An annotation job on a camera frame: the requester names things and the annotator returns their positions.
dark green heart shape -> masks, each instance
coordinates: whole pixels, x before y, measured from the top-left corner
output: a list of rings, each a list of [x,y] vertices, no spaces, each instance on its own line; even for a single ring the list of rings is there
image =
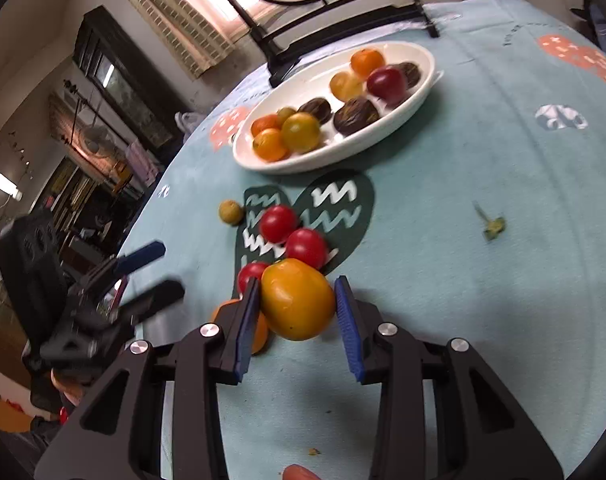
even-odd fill
[[[284,248],[262,239],[259,220],[269,206],[290,206],[302,227],[320,232],[333,256],[321,269],[329,274],[358,247],[372,218],[374,186],[364,173],[335,170],[317,178],[298,196],[294,205],[278,186],[250,187],[244,193],[245,219],[236,231],[234,295],[236,276],[244,265],[259,261],[272,264],[284,257]]]

tablecloth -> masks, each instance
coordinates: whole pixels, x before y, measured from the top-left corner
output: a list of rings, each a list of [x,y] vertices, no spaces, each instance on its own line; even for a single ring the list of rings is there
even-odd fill
[[[358,298],[418,338],[470,340],[567,475],[606,427],[606,57],[521,0],[427,9],[438,39],[397,23],[327,48],[413,41],[444,71],[408,123],[329,168],[263,176],[240,168],[228,146],[215,151],[216,119],[270,91],[264,66],[241,82],[134,225],[123,253],[154,239],[167,252],[132,276],[128,294],[178,276],[184,301],[142,331],[155,345],[178,340],[231,297],[240,263],[279,256],[257,238],[256,219],[289,203],[339,249],[330,280],[345,274]],[[248,207],[238,229],[218,219],[225,199]],[[475,202],[507,221],[492,242]],[[230,477],[276,479],[300,463],[324,480],[366,478],[379,392],[349,373],[336,323],[306,342],[275,338],[241,386],[219,387]]]

white zigzag pattern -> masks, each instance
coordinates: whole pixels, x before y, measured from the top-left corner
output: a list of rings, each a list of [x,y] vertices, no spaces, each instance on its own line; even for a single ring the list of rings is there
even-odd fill
[[[360,215],[362,209],[362,206],[357,205],[356,209],[354,209],[354,212],[352,214],[350,214],[348,211],[345,211],[345,209],[342,209],[336,215],[336,218],[334,218],[333,220],[327,211],[323,211],[313,222],[310,222],[309,209],[305,209],[301,213],[301,220],[303,221],[303,225],[305,227],[309,227],[310,229],[315,229],[322,224],[323,230],[328,233],[332,229],[334,229],[341,221],[345,222],[345,226],[347,228],[351,228],[356,223],[356,220],[358,220],[358,216]]]
[[[275,203],[275,204],[280,204],[280,197],[278,196],[278,193],[274,193],[272,196],[267,196],[267,195],[250,195],[249,197],[247,197],[247,200],[245,201],[245,205],[262,205],[263,207],[267,207],[270,204]]]
[[[345,195],[348,196],[350,202],[353,202],[356,199],[356,184],[353,180],[348,180],[343,184],[343,187],[341,187],[340,190],[335,182],[327,186],[323,192],[321,192],[321,188],[317,187],[312,191],[312,200],[314,202],[314,207],[318,207],[328,196],[330,197],[330,201],[333,204],[336,204]]]
[[[250,234],[247,227],[243,230],[243,243],[245,248],[249,249],[251,253],[258,249],[259,256],[262,256],[271,250],[274,251],[274,256],[277,258],[280,258],[285,253],[285,247],[270,244],[269,242],[266,242],[261,235],[254,236],[253,234]]]

heart pattern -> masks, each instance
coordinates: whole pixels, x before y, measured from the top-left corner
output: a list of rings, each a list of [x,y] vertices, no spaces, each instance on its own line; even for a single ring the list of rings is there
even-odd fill
[[[587,70],[606,82],[606,55],[598,48],[576,45],[559,34],[541,36],[538,44],[551,56]]]
[[[238,132],[244,119],[250,114],[250,111],[239,106],[222,114],[212,129],[209,131],[209,142],[215,152],[225,144],[232,145],[235,134]]]
[[[284,257],[285,247],[265,241],[258,225],[263,212],[279,204],[290,206],[302,227],[323,235],[329,256],[321,272],[327,275],[354,252],[365,236],[374,211],[374,185],[364,173],[330,171],[307,186],[293,205],[278,186],[246,189],[245,218],[236,231],[234,280],[241,267],[250,262],[272,264]]]

metal screw head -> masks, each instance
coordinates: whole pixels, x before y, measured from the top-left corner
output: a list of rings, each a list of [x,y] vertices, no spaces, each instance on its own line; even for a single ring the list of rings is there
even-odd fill
[[[465,341],[465,339],[461,339],[457,337],[456,339],[452,339],[450,343],[452,350],[455,352],[467,352],[469,350],[469,343]]]
[[[138,341],[134,341],[130,346],[129,346],[129,351],[132,352],[132,354],[144,354],[145,352],[147,352],[147,349],[149,348],[149,343],[147,341],[143,341],[142,339],[139,339]]]
[[[394,323],[381,323],[378,326],[380,335],[394,335],[398,332],[398,327]]]
[[[200,327],[200,334],[203,337],[214,337],[216,334],[220,332],[220,328],[217,324],[214,323],[206,323],[202,327]]]

